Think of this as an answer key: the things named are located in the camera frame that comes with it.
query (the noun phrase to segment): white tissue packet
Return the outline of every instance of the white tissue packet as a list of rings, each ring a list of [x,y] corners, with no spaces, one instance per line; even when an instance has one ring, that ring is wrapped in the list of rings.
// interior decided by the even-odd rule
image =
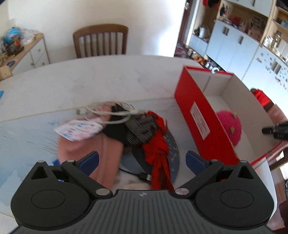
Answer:
[[[90,120],[70,120],[54,129],[59,135],[70,141],[81,141],[93,137],[102,131],[101,118]]]

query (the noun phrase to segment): wooden floor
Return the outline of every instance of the wooden floor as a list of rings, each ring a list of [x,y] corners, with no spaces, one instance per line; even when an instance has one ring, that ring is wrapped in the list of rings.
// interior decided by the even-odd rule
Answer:
[[[277,230],[277,229],[284,227],[284,223],[279,212],[279,205],[282,202],[286,201],[285,181],[283,179],[280,169],[272,171],[271,174],[273,177],[276,195],[277,195],[277,210],[275,214],[273,215],[273,217],[268,222],[267,226],[271,230]]]

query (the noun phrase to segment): white logo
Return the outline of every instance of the white logo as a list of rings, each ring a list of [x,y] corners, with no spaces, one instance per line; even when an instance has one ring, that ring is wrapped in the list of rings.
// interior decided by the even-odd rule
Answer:
[[[145,197],[145,196],[147,196],[147,193],[142,192],[142,193],[140,193],[139,195],[140,195],[141,197]]]

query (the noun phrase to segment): white cable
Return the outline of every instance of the white cable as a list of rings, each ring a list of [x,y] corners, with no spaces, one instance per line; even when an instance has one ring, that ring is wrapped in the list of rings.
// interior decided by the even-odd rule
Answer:
[[[100,105],[105,105],[105,104],[121,104],[125,103],[126,105],[129,106],[129,108],[125,108],[127,111],[120,111],[120,112],[107,112],[107,111],[99,111],[95,110],[97,109],[98,106]],[[126,116],[125,118],[117,121],[108,121],[108,122],[98,122],[99,124],[120,124],[128,121],[132,115],[137,115],[137,114],[144,114],[144,110],[136,110],[131,104],[123,101],[107,101],[107,102],[94,102],[88,106],[85,107],[88,111],[91,113],[97,114],[97,115],[114,115],[114,116]]]

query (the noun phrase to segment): gray ribbed panel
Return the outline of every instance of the gray ribbed panel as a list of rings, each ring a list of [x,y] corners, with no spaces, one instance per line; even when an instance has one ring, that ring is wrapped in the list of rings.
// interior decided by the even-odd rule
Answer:
[[[219,228],[202,218],[189,200],[167,191],[120,190],[109,200],[97,201],[90,213],[70,227],[36,231],[20,227],[13,234],[272,234],[266,227],[250,231]]]

